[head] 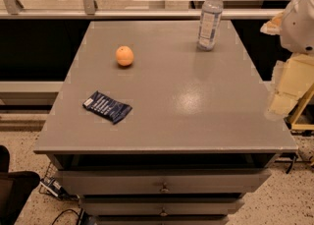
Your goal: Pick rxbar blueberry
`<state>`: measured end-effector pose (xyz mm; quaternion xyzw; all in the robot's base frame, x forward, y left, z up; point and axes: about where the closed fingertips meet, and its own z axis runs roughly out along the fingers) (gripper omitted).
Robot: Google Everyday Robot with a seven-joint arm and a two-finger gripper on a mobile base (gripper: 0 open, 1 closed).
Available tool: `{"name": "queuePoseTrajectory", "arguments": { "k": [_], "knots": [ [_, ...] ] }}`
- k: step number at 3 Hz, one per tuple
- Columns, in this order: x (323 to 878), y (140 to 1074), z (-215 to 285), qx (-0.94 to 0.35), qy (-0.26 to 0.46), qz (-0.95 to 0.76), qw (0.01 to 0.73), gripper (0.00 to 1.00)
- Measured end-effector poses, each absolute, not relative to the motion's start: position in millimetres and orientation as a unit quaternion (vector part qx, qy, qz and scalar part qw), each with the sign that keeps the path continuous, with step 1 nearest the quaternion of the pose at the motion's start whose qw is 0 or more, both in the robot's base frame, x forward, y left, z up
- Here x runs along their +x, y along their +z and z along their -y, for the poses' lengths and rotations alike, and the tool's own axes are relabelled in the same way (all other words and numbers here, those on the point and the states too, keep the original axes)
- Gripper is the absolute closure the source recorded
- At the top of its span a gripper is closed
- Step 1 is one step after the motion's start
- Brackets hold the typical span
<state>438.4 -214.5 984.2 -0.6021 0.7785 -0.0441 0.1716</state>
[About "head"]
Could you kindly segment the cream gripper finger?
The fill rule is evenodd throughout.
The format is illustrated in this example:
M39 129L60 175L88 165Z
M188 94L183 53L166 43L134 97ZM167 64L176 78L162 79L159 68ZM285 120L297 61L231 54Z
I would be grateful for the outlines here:
M287 61L277 61L271 79L267 114L271 118L287 116L313 84L313 56L293 53Z
M266 22L260 29L262 33L269 34L269 35L280 35L281 28L282 28L282 19L283 19L283 12L280 12L271 20Z

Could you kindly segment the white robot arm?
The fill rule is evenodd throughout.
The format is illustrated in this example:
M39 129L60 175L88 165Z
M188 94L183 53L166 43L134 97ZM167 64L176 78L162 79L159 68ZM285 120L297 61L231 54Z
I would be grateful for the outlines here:
M277 119L287 116L314 84L314 0L291 0L260 31L278 35L281 46L291 53L273 69L265 115Z

